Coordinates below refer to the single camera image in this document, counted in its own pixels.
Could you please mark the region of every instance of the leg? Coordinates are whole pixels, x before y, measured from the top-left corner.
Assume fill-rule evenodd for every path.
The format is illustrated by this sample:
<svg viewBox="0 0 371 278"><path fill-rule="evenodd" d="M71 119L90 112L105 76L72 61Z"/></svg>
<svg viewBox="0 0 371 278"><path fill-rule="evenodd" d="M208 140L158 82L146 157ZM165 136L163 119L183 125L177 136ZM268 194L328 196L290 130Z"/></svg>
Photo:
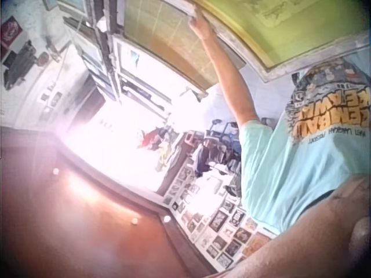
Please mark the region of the leg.
<svg viewBox="0 0 371 278"><path fill-rule="evenodd" d="M369 217L369 202L369 179L350 179L226 277L343 276L352 267L352 233Z"/></svg>

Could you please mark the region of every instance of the red object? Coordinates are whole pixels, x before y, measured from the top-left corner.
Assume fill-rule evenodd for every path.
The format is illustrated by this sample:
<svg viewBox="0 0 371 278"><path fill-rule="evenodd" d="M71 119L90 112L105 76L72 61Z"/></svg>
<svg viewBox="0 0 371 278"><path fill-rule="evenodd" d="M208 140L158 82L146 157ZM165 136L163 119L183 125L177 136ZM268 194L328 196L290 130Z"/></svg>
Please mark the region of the red object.
<svg viewBox="0 0 371 278"><path fill-rule="evenodd" d="M1 42L9 47L12 42L21 34L22 28L17 20L11 16L3 24L1 24Z"/></svg>
<svg viewBox="0 0 371 278"><path fill-rule="evenodd" d="M142 146L142 147L146 147L146 146L148 146L148 145L153 141L153 139L156 137L157 133L158 133L158 132L157 132L157 130L155 129L155 130L153 130L153 131L147 133L146 135L144 135L144 137L143 137L143 141L142 141L142 143L141 143L141 146Z"/></svg>

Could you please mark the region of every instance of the graphic print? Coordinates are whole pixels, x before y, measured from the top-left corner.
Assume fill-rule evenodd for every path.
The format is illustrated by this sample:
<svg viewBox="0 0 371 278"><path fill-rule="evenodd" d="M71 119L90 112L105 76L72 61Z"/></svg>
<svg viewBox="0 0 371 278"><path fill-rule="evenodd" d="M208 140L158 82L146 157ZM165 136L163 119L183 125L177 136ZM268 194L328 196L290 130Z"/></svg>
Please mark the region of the graphic print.
<svg viewBox="0 0 371 278"><path fill-rule="evenodd" d="M370 127L368 84L363 72L340 58L308 71L286 106L286 120L293 141L300 142L317 133L310 144L332 133L364 137L365 129Z"/></svg>

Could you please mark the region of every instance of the wooden surface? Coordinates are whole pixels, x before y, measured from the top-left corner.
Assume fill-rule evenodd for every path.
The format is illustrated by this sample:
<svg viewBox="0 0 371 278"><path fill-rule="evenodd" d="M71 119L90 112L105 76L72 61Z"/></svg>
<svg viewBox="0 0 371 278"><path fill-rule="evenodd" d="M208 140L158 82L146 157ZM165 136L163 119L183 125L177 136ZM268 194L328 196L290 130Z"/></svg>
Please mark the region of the wooden surface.
<svg viewBox="0 0 371 278"><path fill-rule="evenodd" d="M162 223L166 209L129 191L117 194L102 183L108 178L72 162L76 158L60 142L38 138L46 137L2 129L1 255L17 275L204 277L214 272L175 222ZM60 169L57 177L54 167ZM131 224L133 218L138 225Z"/></svg>

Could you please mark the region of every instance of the t-shirt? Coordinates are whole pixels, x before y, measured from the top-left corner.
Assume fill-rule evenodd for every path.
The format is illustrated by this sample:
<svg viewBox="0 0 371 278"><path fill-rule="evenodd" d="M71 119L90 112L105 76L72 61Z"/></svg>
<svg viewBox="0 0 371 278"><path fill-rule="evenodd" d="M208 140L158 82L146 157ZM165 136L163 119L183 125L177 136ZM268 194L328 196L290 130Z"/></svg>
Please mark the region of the t-shirt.
<svg viewBox="0 0 371 278"><path fill-rule="evenodd" d="M279 234L350 176L370 173L369 77L342 58L310 69L277 127L240 128L242 203Z"/></svg>

